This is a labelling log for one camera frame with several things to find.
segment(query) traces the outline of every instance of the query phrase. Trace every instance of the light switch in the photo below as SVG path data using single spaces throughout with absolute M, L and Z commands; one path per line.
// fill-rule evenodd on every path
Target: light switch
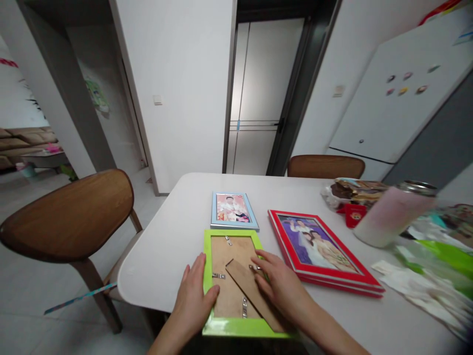
M 335 92 L 332 97 L 342 97 L 345 92 L 345 85 L 337 85 L 335 87 Z
M 161 95 L 153 95 L 153 102 L 155 105 L 162 105 L 163 99 L 161 98 Z

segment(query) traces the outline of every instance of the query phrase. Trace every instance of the pink thermos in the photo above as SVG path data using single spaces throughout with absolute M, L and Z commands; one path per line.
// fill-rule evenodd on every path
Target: pink thermos
M 353 233 L 362 242 L 383 248 L 409 224 L 435 205 L 437 188 L 406 180 L 391 186 L 358 223 Z

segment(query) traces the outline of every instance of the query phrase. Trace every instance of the picture frame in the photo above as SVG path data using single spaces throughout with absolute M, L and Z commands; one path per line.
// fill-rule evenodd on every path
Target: picture frame
M 245 193 L 213 192 L 211 216 L 210 228 L 260 230 Z
M 319 216 L 274 210 L 268 214 L 286 264 L 302 281 L 383 296 L 384 287 Z
M 228 236 L 231 240 L 240 237 L 250 237 L 255 249 L 263 249 L 258 234 L 254 230 L 207 229 L 204 231 L 203 251 L 206 254 L 203 271 L 203 291 L 207 293 L 214 285 L 212 277 L 212 241 L 213 237 Z M 275 333 L 264 318 L 222 318 L 216 317 L 214 308 L 210 312 L 202 329 L 204 336 L 232 336 L 247 338 L 297 338 L 297 333 Z

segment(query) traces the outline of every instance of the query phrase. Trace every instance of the white refrigerator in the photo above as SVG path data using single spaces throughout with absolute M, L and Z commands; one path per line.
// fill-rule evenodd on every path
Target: white refrigerator
M 473 68 L 473 4 L 381 44 L 326 154 L 382 180 Z

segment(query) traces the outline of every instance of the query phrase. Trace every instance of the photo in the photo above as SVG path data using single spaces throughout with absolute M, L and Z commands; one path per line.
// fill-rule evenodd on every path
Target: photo
M 278 218 L 302 264 L 358 273 L 315 219 L 284 215 Z
M 217 220 L 250 223 L 243 196 L 217 194 Z

